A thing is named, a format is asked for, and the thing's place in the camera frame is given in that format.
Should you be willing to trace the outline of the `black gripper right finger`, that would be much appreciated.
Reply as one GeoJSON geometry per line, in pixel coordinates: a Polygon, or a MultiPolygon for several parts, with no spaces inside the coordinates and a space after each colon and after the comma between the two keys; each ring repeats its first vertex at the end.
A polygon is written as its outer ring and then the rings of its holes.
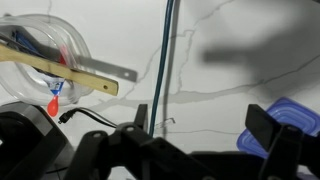
{"type": "Polygon", "coordinates": [[[245,126],[266,151],[272,146],[281,129],[281,124],[257,104],[248,106],[245,126]]]}

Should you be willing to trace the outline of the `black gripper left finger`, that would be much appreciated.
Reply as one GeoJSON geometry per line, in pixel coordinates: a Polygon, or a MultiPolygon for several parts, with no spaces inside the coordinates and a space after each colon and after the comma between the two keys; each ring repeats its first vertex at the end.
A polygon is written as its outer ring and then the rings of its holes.
{"type": "Polygon", "coordinates": [[[146,131],[148,128],[148,105],[140,104],[134,119],[134,124],[142,130],[146,131]]]}

